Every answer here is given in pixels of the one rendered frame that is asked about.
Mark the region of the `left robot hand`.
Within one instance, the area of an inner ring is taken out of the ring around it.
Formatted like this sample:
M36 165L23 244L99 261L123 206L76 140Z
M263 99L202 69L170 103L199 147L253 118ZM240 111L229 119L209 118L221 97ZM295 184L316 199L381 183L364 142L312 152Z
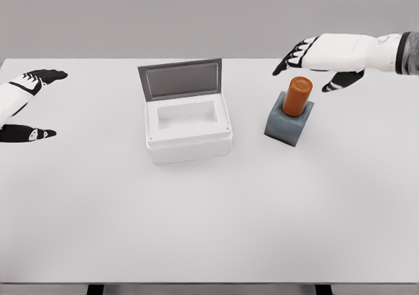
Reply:
M0 143L28 143L56 136L54 130L9 124L7 121L18 114L43 88L67 76L64 71L38 69L0 84Z

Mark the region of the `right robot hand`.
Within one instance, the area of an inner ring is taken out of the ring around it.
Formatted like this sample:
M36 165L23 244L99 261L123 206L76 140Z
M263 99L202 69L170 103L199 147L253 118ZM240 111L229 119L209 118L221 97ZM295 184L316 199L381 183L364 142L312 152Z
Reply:
M333 78L321 91L347 88L363 78L367 49L373 39L366 35L324 33L298 42L273 71L277 76L289 68L334 71Z

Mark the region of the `orange cylinder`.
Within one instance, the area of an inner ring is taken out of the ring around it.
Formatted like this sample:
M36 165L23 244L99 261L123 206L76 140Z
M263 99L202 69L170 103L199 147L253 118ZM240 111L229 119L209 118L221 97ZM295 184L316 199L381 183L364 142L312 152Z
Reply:
M294 77L289 83L282 110L287 116L298 117L303 113L313 84L306 77Z

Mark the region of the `grey block holder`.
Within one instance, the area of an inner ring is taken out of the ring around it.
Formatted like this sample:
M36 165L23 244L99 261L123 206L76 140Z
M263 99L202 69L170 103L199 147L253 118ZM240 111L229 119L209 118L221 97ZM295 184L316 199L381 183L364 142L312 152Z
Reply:
M302 114L292 117L283 112L285 96L285 92L281 92L278 96L268 115L264 135L295 147L314 107L314 103L307 101Z

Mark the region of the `grey hinged box lid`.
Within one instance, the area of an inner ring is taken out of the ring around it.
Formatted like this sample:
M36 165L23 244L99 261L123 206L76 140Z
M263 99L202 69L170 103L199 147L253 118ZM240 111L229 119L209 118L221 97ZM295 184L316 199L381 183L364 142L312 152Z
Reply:
M221 58L137 68L147 102L221 93Z

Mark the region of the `white open box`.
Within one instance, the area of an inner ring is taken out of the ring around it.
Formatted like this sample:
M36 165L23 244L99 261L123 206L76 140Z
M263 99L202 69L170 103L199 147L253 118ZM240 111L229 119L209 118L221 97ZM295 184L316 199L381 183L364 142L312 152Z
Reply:
M145 141L156 165L230 154L233 131L223 94L146 102Z

